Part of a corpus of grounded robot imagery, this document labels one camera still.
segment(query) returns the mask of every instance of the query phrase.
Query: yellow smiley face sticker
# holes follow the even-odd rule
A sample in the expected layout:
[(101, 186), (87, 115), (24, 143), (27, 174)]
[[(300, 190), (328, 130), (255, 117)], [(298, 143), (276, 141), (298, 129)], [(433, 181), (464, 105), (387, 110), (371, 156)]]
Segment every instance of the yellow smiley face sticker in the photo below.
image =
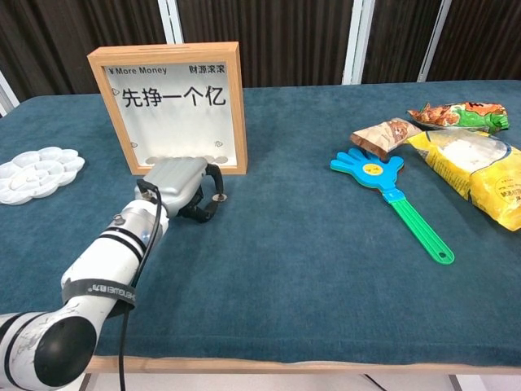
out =
[(369, 175), (380, 175), (383, 172), (383, 168), (374, 163), (368, 163), (362, 167), (364, 173)]

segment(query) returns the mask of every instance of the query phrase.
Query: black curtain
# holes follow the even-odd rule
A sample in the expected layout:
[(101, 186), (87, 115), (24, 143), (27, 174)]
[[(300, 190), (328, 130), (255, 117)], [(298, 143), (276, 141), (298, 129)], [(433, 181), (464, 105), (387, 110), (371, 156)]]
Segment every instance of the black curtain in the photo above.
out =
[(186, 42), (239, 41), (243, 85), (342, 81), (352, 0), (177, 0)]
[(376, 0), (362, 83), (417, 81), (441, 0)]
[(521, 79), (521, 2), (453, 0), (427, 80)]
[(99, 46), (165, 43), (157, 0), (1, 0), (0, 70), (20, 100), (98, 92)]

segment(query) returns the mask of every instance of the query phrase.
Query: green handle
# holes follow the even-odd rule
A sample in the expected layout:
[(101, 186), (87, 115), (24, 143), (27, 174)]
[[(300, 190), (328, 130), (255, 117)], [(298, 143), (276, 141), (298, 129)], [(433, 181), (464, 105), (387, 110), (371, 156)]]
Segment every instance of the green handle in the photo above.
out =
[(393, 201), (390, 204), (436, 262), (443, 265), (454, 262), (454, 254), (449, 246), (423, 220), (407, 199)]

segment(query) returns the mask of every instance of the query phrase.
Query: black cable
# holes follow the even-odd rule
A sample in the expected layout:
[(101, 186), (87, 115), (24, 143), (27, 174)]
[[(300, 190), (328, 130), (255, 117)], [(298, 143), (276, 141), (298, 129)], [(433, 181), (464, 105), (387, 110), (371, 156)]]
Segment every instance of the black cable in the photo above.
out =
[(120, 353), (118, 357), (118, 368), (120, 373), (120, 389), (121, 391), (125, 391), (125, 363), (124, 359), (124, 351), (125, 351), (125, 336), (127, 333), (127, 324), (129, 323), (129, 305), (125, 306), (125, 312), (123, 313), (123, 324), (121, 325), (121, 337), (120, 337)]
[(382, 387), (380, 384), (378, 384), (378, 383), (376, 382), (376, 380), (373, 379), (371, 376), (369, 376), (369, 375), (367, 375), (367, 374), (365, 374), (365, 373), (364, 373), (364, 376), (365, 376), (367, 379), (369, 379), (369, 380), (370, 380), (370, 381), (371, 381), (375, 386), (377, 386), (377, 387), (378, 387), (379, 389), (381, 389), (382, 391), (387, 391), (384, 387)]
[[(136, 274), (132, 280), (132, 283), (130, 286), (132, 288), (136, 288), (136, 285), (138, 285), (139, 276), (141, 275), (143, 268), (145, 267), (145, 263), (147, 263), (147, 258), (150, 254), (150, 251), (152, 250), (152, 247), (155, 243), (155, 238), (157, 236), (157, 231), (160, 227), (160, 219), (161, 219), (161, 208), (163, 204), (161, 203), (161, 193), (160, 189), (157, 188), (157, 186), (152, 185), (149, 182), (145, 182), (144, 180), (140, 179), (138, 180), (138, 185), (148, 191), (152, 191), (155, 193), (155, 200), (157, 205), (157, 210), (155, 212), (155, 220), (154, 220), (154, 226), (152, 227), (152, 233), (150, 236), (150, 240), (148, 241), (147, 249), (145, 250), (145, 253), (143, 254), (143, 259), (141, 260), (141, 263), (139, 264), (138, 269), (136, 270)], [(125, 337), (127, 333), (127, 325), (129, 323), (129, 313), (130, 313), (130, 306), (126, 304), (125, 306), (125, 312), (123, 314), (123, 324), (121, 325), (121, 336), (120, 336), (120, 353), (118, 355), (118, 368), (120, 373), (120, 390), (125, 391)]]

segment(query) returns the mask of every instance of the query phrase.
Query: black strap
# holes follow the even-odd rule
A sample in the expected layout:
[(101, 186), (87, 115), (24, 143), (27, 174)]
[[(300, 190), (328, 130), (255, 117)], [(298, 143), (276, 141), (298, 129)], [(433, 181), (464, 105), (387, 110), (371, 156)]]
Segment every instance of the black strap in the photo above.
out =
[(63, 303), (65, 304), (71, 298), (78, 296), (108, 297), (128, 303), (131, 309), (136, 306), (135, 288), (106, 279), (77, 279), (72, 282), (67, 281), (62, 289)]
[(126, 248), (128, 248), (131, 252), (134, 253), (136, 258), (138, 259), (138, 262), (141, 263), (142, 255), (139, 253), (139, 251), (131, 244), (128, 240), (120, 238), (119, 236), (112, 235), (112, 234), (101, 234), (98, 236), (99, 239), (105, 238), (105, 239), (112, 239), (115, 240), (118, 243), (123, 244)]
[(27, 314), (26, 312), (20, 312), (19, 314), (13, 315), (0, 327), (0, 344), (2, 343), (3, 337), (7, 334), (9, 327), (22, 315)]
[(16, 331), (15, 335), (11, 338), (11, 341), (9, 342), (9, 345), (7, 346), (7, 349), (6, 349), (6, 354), (5, 354), (5, 359), (4, 359), (4, 362), (3, 362), (3, 370), (4, 370), (4, 373), (6, 374), (6, 378), (11, 382), (11, 384), (13, 384), (16, 388), (18, 389), (23, 389), (24, 391), (31, 391), (30, 389), (25, 389), (24, 387), (21, 387), (20, 385), (18, 385), (15, 381), (15, 379), (13, 378), (12, 374), (11, 374), (11, 368), (10, 368), (10, 362), (11, 362), (11, 351), (13, 350), (13, 346), (15, 345), (15, 342), (16, 342), (16, 339), (18, 338), (18, 336), (20, 335), (20, 333), (27, 327), (28, 324), (30, 324), (34, 319), (36, 318), (39, 318), (43, 315), (46, 315), (46, 314), (49, 314), (48, 312), (43, 312), (41, 314), (38, 314), (38, 315), (35, 315), (33, 316), (30, 320), (28, 320), (27, 322), (25, 322), (24, 324), (22, 324), (18, 330)]
[(139, 245), (139, 247), (141, 247), (141, 250), (143, 251), (143, 253), (145, 253), (145, 251), (147, 250), (147, 246), (132, 231), (126, 230), (125, 228), (122, 228), (120, 226), (110, 226), (103, 233), (105, 233), (107, 231), (121, 232), (122, 234), (130, 236)]

